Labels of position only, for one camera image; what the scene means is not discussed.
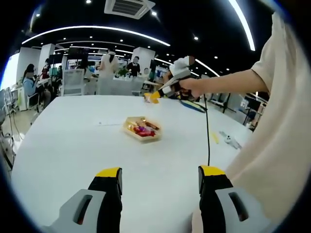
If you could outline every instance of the person's hand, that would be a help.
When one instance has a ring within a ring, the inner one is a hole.
[[[193,65],[194,62],[195,62],[195,58],[192,57],[192,56],[189,56],[189,65],[190,65],[190,66]]]
[[[200,80],[188,78],[179,82],[181,88],[190,90],[193,97],[198,98],[204,94],[202,85],[200,85]]]

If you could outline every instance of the floor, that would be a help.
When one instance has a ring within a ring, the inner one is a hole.
[[[208,103],[207,107],[213,108],[213,109],[216,109],[216,110],[222,112],[222,109],[215,106],[214,104]],[[13,151],[15,152],[15,154],[17,154],[18,148],[19,148],[23,138],[25,137],[25,134],[27,133],[27,131],[29,130],[29,128],[31,126],[31,121],[32,121],[34,115],[35,115],[35,110],[27,110],[27,111],[17,112],[16,114],[14,114],[14,117],[11,116],[11,120],[10,120],[9,116],[7,116],[3,125],[2,125],[3,134],[6,134],[6,133],[11,134],[13,132],[13,139],[14,139]],[[243,119],[241,119],[241,116],[238,116],[238,113],[235,113],[233,111],[226,110],[225,115],[227,115],[230,118],[238,121],[239,123],[241,123],[241,121],[243,121]],[[6,163],[6,161],[4,160],[4,158],[2,158],[2,159],[4,161],[3,164],[5,166],[5,171],[8,175],[8,177],[10,177],[11,176],[11,169],[8,166],[8,164]]]

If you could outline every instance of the person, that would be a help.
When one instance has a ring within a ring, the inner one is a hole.
[[[290,25],[277,13],[272,19],[272,35],[251,69],[210,79],[186,79],[180,86],[195,97],[222,92],[270,94],[252,138],[226,174],[278,224],[297,201],[310,172],[311,70]],[[193,214],[192,230],[202,232],[199,212]]]
[[[108,49],[108,54],[102,56],[101,65],[98,67],[99,78],[97,81],[97,95],[104,95],[107,82],[113,80],[114,72],[119,69],[119,60],[112,48]]]
[[[138,61],[139,61],[139,57],[136,56],[134,57],[133,62],[129,63],[126,67],[130,71],[130,74],[133,77],[137,77],[137,75],[140,73],[140,65]]]
[[[43,101],[43,109],[45,109],[51,102],[51,93],[44,86],[37,87],[37,83],[40,77],[33,79],[35,67],[33,64],[29,64],[24,72],[23,87],[27,96],[32,96],[35,93],[39,95],[39,101]]]
[[[42,79],[47,79],[49,78],[49,71],[50,71],[51,65],[49,63],[49,59],[45,60],[45,65],[42,68],[42,73],[40,74],[40,77],[42,76]]]
[[[52,81],[52,87],[56,95],[58,94],[58,87],[62,84],[62,80],[63,80],[63,68],[62,66],[59,66],[57,68],[57,74],[55,76],[55,80]]]

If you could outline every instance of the white table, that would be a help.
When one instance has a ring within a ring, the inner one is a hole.
[[[248,129],[226,115],[213,109],[208,114],[211,132],[225,131],[241,145],[250,137]],[[121,125],[130,116],[156,120],[162,140],[141,144],[126,135]],[[239,151],[221,137],[218,145],[212,137],[210,143],[210,164],[226,169]],[[120,166],[121,232],[182,233],[199,205],[198,166],[206,163],[205,114],[176,100],[150,104],[142,97],[61,97],[27,132],[12,185],[35,223],[50,225],[61,205],[87,189],[96,173]]]

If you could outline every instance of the person's arm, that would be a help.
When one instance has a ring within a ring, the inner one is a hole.
[[[204,93],[268,92],[264,81],[251,69],[210,79],[186,79],[180,81],[180,86],[191,90],[194,97]]]
[[[104,69],[105,69],[105,65],[104,65],[104,56],[105,56],[105,55],[102,56],[102,58],[101,58],[101,64],[100,64],[100,66],[97,68],[97,70],[104,70]]]

